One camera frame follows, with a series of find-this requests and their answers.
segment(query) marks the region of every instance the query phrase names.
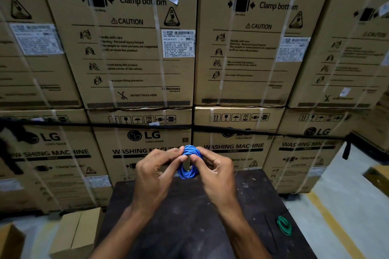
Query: green wire coil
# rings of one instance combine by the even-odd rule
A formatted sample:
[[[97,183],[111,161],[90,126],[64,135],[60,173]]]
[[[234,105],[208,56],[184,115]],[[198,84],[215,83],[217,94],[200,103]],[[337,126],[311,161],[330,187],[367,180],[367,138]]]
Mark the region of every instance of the green wire coil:
[[[277,226],[285,235],[292,234],[292,225],[285,217],[281,215],[277,217]]]

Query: yellow floor line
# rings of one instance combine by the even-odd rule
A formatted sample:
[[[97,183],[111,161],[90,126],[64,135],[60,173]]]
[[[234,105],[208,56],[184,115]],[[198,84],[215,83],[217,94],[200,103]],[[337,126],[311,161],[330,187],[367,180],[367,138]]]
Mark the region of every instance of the yellow floor line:
[[[322,204],[318,196],[311,191],[307,193],[307,197],[314,204],[314,206],[319,210],[324,220],[328,224],[329,228],[332,230],[334,235],[338,238],[339,242],[343,245],[343,247],[350,254],[353,259],[366,259],[363,256],[362,252],[358,249],[358,247],[354,244],[353,240],[348,236],[347,232],[340,226],[340,224],[335,220],[335,218],[331,215],[331,213],[327,210],[326,207]]]

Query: dark tabletop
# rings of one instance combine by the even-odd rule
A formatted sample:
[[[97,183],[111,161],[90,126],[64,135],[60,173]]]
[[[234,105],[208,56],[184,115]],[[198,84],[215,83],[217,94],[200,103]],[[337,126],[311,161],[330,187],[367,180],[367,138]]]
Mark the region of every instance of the dark tabletop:
[[[273,258],[316,258],[284,203],[262,170],[236,174],[244,216]],[[134,181],[119,182],[108,205],[98,244],[132,201]],[[292,224],[292,235],[277,227],[278,215]],[[167,198],[140,233],[127,258],[235,258],[224,227],[198,177],[174,178]]]

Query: blue cable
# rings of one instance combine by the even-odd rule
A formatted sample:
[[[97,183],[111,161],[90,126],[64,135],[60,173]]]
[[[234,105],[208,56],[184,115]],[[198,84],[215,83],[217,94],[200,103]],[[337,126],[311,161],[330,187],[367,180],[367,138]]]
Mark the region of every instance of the blue cable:
[[[182,155],[190,156],[192,154],[199,156],[200,158],[203,158],[203,156],[200,154],[200,151],[194,145],[186,145]],[[192,165],[192,168],[189,171],[186,171],[182,166],[182,164],[178,168],[178,175],[179,177],[181,177],[181,179],[193,178],[197,174],[198,174],[198,170],[194,165]]]

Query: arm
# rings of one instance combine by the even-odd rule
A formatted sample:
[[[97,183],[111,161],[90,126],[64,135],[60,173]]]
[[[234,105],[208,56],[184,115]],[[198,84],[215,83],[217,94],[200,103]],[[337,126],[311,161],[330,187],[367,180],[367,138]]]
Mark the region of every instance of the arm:
[[[202,147],[198,147],[198,150],[213,162],[214,170],[209,169],[196,155],[191,155],[190,159],[200,172],[204,190],[221,217],[235,256],[238,259],[271,259],[269,252],[243,216],[236,198],[231,159]]]
[[[187,159],[184,147],[161,151],[154,149],[136,166],[136,180],[132,203],[104,241],[94,250],[90,259],[124,259],[135,239],[153,217],[166,198],[174,173]],[[164,173],[161,165],[172,161]]]

